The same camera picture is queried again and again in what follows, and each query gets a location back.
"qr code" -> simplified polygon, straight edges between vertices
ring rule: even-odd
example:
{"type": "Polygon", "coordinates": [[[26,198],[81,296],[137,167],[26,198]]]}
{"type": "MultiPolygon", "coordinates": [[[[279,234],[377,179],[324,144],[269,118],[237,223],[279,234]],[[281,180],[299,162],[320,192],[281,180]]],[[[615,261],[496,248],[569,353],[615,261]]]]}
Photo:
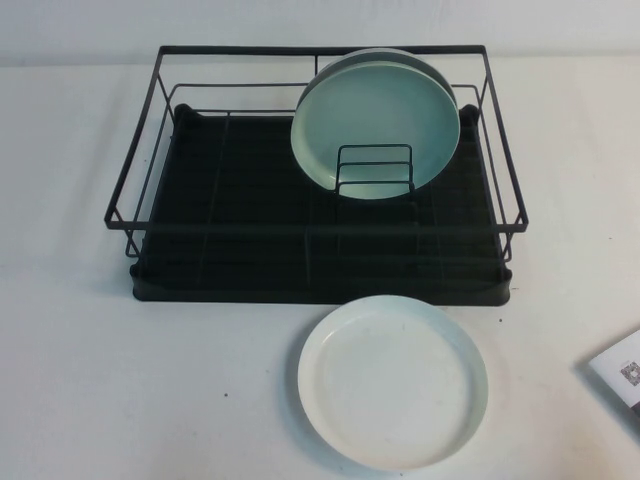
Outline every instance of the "qr code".
{"type": "Polygon", "coordinates": [[[634,387],[640,385],[640,367],[636,362],[631,362],[620,370],[620,373],[623,374],[624,378],[629,380],[629,383],[634,387]]]}

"table surface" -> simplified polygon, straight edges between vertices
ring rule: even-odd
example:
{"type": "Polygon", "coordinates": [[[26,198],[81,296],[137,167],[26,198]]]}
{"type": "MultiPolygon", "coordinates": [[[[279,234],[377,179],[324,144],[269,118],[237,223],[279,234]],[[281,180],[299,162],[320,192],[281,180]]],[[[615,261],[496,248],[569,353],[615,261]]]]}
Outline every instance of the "table surface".
{"type": "MultiPolygon", "coordinates": [[[[636,479],[640,426],[584,363],[640,328],[640,57],[493,58],[531,225],[512,297],[445,308],[487,415],[406,478],[636,479]]],[[[395,478],[333,452],[295,387],[333,308],[131,295],[103,215],[150,67],[0,68],[0,476],[395,478]]]]}

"white plate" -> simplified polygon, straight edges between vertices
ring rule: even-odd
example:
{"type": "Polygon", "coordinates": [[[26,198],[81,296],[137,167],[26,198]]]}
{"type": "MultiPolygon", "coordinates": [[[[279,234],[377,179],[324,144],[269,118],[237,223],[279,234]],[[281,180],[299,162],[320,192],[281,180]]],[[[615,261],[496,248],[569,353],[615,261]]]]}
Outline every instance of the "white plate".
{"type": "Polygon", "coordinates": [[[436,307],[395,296],[356,300],[322,320],[302,350],[298,389],[329,445],[392,471],[460,449],[488,397],[482,356],[464,330],[436,307]]]}
{"type": "MultiPolygon", "coordinates": [[[[291,127],[291,146],[302,170],[318,185],[336,188],[343,145],[406,144],[412,148],[415,188],[447,165],[458,145],[460,119],[454,99],[436,80],[404,63],[369,61],[323,77],[302,98],[291,127]]],[[[383,199],[408,193],[407,148],[343,150],[340,195],[383,199]]]]}

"dish rack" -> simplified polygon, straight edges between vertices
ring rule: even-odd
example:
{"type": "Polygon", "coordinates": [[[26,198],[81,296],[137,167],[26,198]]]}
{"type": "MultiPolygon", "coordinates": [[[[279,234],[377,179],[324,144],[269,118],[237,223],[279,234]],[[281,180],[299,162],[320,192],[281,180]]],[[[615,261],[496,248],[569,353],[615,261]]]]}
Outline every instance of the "dish rack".
{"type": "Polygon", "coordinates": [[[337,304],[397,294],[439,305],[507,302],[512,238],[529,220],[486,49],[400,48],[452,83],[462,106],[456,152],[440,175],[415,188],[412,148],[402,139],[345,145],[336,152],[329,191],[297,165],[291,123],[299,94],[319,69],[358,48],[161,47],[105,215],[109,229],[124,231],[125,253],[135,260],[134,296],[337,304]],[[344,157],[353,148],[405,151],[398,163],[409,170],[407,193],[366,201],[340,196],[344,157]]]}

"white backdrop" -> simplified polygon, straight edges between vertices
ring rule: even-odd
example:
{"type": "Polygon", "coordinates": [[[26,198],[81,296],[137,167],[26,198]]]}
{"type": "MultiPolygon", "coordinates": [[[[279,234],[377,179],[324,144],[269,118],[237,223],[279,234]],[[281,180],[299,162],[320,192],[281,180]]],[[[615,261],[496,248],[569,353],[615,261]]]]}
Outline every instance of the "white backdrop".
{"type": "Polygon", "coordinates": [[[148,61],[160,44],[640,50],[640,0],[3,0],[0,65],[148,61]]]}

